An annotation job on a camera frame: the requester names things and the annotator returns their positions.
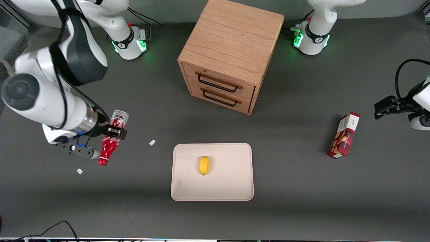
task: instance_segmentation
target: green indicator light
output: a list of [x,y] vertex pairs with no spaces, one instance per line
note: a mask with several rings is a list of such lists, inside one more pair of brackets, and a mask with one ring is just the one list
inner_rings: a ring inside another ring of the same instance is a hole
[[303,39],[303,34],[300,33],[296,38],[294,39],[294,46],[299,47],[301,44],[301,40]]
[[146,51],[146,41],[136,40],[136,43],[139,45],[139,48],[142,52]]
[[327,36],[326,43],[324,44],[324,47],[327,46],[327,42],[329,41],[329,38],[330,38],[330,35]]
[[115,48],[115,52],[116,53],[118,53],[118,50],[117,50],[117,47],[115,46],[115,44],[114,44],[114,42],[112,41],[112,45],[114,46],[114,48]]

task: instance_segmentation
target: red cardboard box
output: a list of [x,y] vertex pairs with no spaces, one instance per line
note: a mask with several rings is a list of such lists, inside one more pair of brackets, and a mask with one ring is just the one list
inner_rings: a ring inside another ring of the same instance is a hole
[[348,155],[359,119],[360,115],[355,112],[350,112],[341,119],[336,131],[335,140],[333,140],[332,147],[330,148],[330,157],[337,159]]

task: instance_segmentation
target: red bottle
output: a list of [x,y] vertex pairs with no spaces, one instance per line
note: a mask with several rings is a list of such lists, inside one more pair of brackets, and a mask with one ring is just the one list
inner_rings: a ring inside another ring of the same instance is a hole
[[[128,119],[128,113],[121,110],[115,110],[111,117],[111,125],[123,129],[126,126]],[[117,137],[111,137],[107,135],[103,136],[103,139],[101,140],[101,151],[100,158],[98,158],[98,164],[108,164],[109,158],[111,157],[114,150],[117,148],[120,141],[121,139]]]

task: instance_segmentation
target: wooden cabinet top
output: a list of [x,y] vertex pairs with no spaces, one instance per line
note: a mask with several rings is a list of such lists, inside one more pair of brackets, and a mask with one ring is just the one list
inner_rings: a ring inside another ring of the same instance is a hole
[[259,85],[284,16],[227,0],[209,0],[178,60]]

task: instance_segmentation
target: yellow fruit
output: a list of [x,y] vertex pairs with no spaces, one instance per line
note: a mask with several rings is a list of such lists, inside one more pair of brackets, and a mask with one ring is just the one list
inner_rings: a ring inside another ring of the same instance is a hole
[[208,173],[208,171],[209,171],[209,158],[207,156],[202,156],[200,158],[199,170],[203,176]]

